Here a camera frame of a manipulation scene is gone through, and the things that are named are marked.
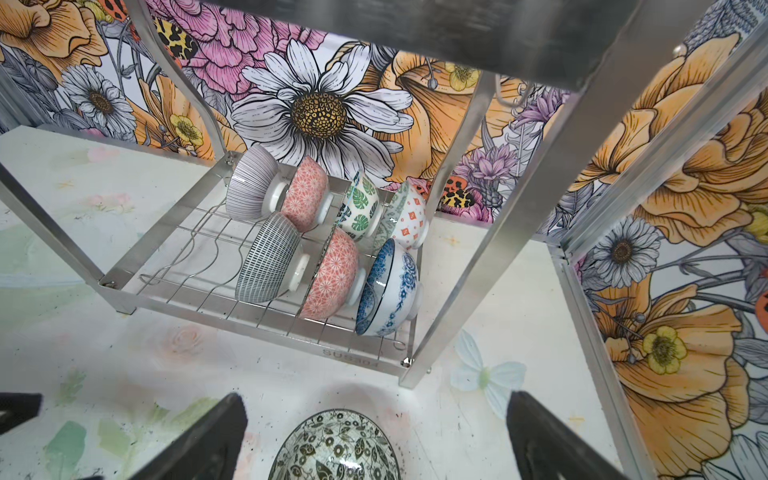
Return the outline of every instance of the floral wallpaper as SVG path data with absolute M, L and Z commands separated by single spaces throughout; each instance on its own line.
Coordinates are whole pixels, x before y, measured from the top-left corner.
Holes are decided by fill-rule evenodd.
M 198 0 L 147 5 L 228 149 L 258 142 L 294 165 L 309 155 L 337 177 L 364 167 L 378 187 L 396 190 L 410 178 L 429 192 L 478 80 L 474 68 Z M 766 0 L 714 2 L 541 232 L 562 235 L 767 8 Z M 708 43 L 714 38 L 720 41 Z M 200 114 L 149 55 L 121 0 L 0 0 L 0 62 L 51 123 L 215 160 Z M 556 88 L 502 78 L 508 101 L 528 88 L 515 111 L 492 102 L 440 210 L 486 223 L 498 216 L 568 99 Z
M 700 89 L 743 38 L 722 27 L 689 37 L 572 191 L 613 183 Z M 659 478 L 768 478 L 767 118 L 765 90 L 575 265 Z

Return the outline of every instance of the bowl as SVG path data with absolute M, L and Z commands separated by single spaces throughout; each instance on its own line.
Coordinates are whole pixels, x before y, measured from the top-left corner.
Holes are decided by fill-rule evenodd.
M 373 238 L 374 249 L 384 245 L 388 238 L 395 239 L 406 250 L 420 248 L 429 231 L 425 207 L 424 197 L 413 184 L 408 180 L 402 182 L 382 213 Z
M 395 450 L 365 415 L 326 410 L 301 422 L 280 447 L 268 480 L 359 478 L 400 480 Z
M 359 255 L 349 235 L 333 229 L 326 242 L 323 260 L 315 272 L 299 316 L 323 320 L 344 305 L 353 305 L 366 281 L 366 270 L 359 266 Z
M 287 182 L 277 182 L 267 194 L 270 212 L 277 210 L 282 190 Z M 280 211 L 292 221 L 299 232 L 308 232 L 325 221 L 333 195 L 328 188 L 328 175 L 310 157 L 305 157 L 296 169 Z
M 263 215 L 263 202 L 275 176 L 277 161 L 259 144 L 237 162 L 227 188 L 227 213 L 235 220 L 253 221 Z
M 296 227 L 280 212 L 271 214 L 251 245 L 240 268 L 235 298 L 262 303 L 296 291 L 310 255 L 304 253 Z
M 336 225 L 353 240 L 360 240 L 373 235 L 381 215 L 379 191 L 366 172 L 359 170 L 346 190 Z
M 422 305 L 422 284 L 416 261 L 403 245 L 390 238 L 379 250 L 362 288 L 355 333 L 387 336 Z

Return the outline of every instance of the white daisy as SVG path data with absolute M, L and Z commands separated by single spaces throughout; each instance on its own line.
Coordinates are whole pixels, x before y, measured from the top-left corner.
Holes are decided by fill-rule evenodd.
M 312 52 L 292 40 L 286 59 L 264 55 L 266 68 L 243 69 L 263 93 L 235 102 L 234 129 L 261 143 L 276 159 L 298 165 L 307 155 L 335 177 L 352 178 L 363 167 L 378 186 L 392 174 L 390 153 L 402 150 L 359 129 L 394 134 L 413 126 L 399 111 L 411 105 L 407 91 L 354 91 L 370 63 L 368 45 L 357 45 L 331 69 L 320 72 Z
M 592 264 L 611 286 L 640 282 L 656 266 L 659 230 L 641 218 L 626 217 L 591 250 Z
M 107 129 L 113 137 L 130 136 L 136 130 L 136 119 L 120 89 L 93 67 L 75 65 L 62 74 L 61 83 L 80 112 Z

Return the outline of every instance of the metal shelf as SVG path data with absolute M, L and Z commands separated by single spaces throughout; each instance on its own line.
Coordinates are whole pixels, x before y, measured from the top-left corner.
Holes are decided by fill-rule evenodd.
M 215 189 L 208 199 L 223 198 Z M 341 204 L 344 189 L 333 191 L 333 206 L 326 222 L 302 235 L 305 252 L 310 254 L 299 289 L 266 303 L 248 303 L 234 297 L 237 276 L 253 239 L 265 219 L 256 222 L 234 220 L 226 213 L 224 200 L 210 208 L 195 207 L 184 222 L 167 238 L 123 292 L 141 297 L 153 310 L 162 304 L 176 306 L 192 315 L 212 316 L 220 322 L 251 327 L 248 335 L 354 363 L 381 372 L 399 375 L 406 367 L 403 360 L 413 351 L 412 331 L 416 320 L 406 320 L 393 334 L 381 338 L 358 336 L 354 332 L 357 303 L 344 306 L 323 321 L 298 316 L 316 266 L 321 261 L 323 244 L 330 235 Z M 391 192 L 381 190 L 383 198 Z M 357 243 L 361 265 L 366 271 L 376 258 L 371 239 Z

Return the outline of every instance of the blue floral bowl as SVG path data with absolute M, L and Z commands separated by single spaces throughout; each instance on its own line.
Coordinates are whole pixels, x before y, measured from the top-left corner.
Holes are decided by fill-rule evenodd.
M 416 261 L 402 245 L 388 239 L 379 250 L 357 307 L 358 335 L 387 336 L 422 304 L 422 284 Z

